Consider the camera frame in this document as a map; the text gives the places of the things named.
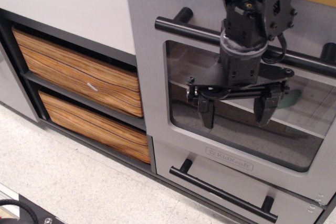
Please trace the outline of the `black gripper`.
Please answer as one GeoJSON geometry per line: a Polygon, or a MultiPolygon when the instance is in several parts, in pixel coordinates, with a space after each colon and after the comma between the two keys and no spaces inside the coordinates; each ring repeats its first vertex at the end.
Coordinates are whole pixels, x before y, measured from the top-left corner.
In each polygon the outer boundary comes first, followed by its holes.
{"type": "Polygon", "coordinates": [[[269,123],[281,97],[289,91],[291,69],[276,67],[278,58],[263,57],[268,40],[256,31],[234,30],[222,22],[219,60],[207,71],[187,80],[187,100],[198,105],[203,125],[214,127],[215,101],[254,98],[254,114],[259,126],[269,123]]]}

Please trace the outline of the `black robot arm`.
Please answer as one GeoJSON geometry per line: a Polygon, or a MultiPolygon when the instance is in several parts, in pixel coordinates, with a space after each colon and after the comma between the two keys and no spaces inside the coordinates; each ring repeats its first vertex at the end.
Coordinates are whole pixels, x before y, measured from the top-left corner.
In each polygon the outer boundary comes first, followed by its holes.
{"type": "Polygon", "coordinates": [[[290,0],[224,0],[220,53],[207,72],[190,76],[187,98],[198,107],[206,128],[214,126],[215,102],[254,100],[259,126],[268,124],[284,94],[291,69],[277,66],[287,52],[284,31],[297,11],[290,0]]]}

